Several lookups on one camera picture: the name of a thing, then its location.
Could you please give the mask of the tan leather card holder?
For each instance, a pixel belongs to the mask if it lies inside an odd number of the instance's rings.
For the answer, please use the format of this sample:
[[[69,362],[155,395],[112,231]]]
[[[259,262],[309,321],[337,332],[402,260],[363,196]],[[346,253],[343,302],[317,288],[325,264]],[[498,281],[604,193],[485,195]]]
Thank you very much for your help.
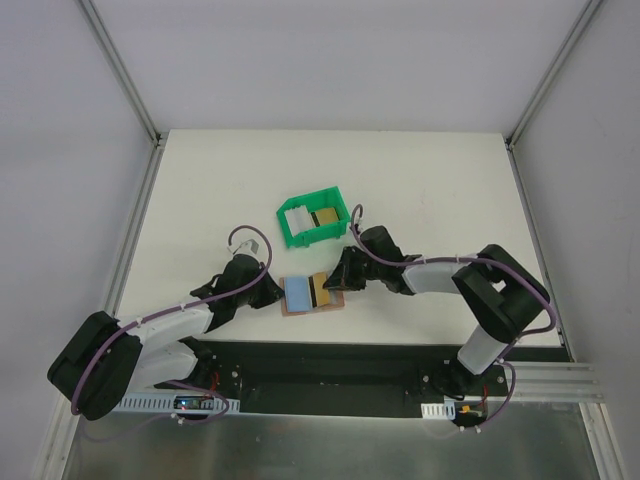
[[[324,283],[327,279],[327,272],[317,272],[308,277],[280,278],[279,286],[284,291],[281,300],[282,315],[292,317],[343,309],[343,292],[325,289]]]

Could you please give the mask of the gold credit card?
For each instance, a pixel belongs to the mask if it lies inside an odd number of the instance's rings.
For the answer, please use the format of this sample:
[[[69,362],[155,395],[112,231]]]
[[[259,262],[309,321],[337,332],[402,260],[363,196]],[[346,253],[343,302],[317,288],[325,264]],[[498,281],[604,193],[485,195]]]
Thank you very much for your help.
[[[332,292],[324,287],[328,275],[326,272],[318,272],[308,278],[309,296],[313,309],[323,308],[334,304]]]

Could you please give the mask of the green plastic bin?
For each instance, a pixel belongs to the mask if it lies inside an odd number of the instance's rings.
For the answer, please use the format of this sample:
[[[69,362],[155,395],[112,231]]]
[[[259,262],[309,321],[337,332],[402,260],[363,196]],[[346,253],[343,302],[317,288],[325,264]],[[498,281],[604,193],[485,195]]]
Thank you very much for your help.
[[[337,186],[287,199],[276,212],[287,248],[340,238],[346,233],[349,213]]]

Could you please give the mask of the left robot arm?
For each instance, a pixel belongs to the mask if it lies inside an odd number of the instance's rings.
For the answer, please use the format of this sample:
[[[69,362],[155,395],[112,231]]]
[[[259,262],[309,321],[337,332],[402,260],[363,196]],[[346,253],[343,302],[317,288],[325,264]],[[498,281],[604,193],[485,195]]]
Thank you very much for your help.
[[[230,322],[241,307],[261,309],[283,296],[262,262],[236,254],[222,273],[176,306],[123,319],[92,313],[53,361],[47,379],[70,401],[73,414],[90,421],[145,388],[172,381],[210,387],[216,363],[198,336]]]

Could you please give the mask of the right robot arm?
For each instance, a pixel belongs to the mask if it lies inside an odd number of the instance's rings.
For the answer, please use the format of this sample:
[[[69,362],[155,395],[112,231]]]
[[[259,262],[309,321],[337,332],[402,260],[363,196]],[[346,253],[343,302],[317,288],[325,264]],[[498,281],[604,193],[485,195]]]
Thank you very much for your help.
[[[466,395],[484,385],[485,371],[550,306],[545,288],[497,244],[466,257],[429,259],[403,254],[383,226],[363,231],[355,246],[343,249],[324,288],[360,291],[369,281],[401,295],[464,299],[478,326],[451,361],[450,382]]]

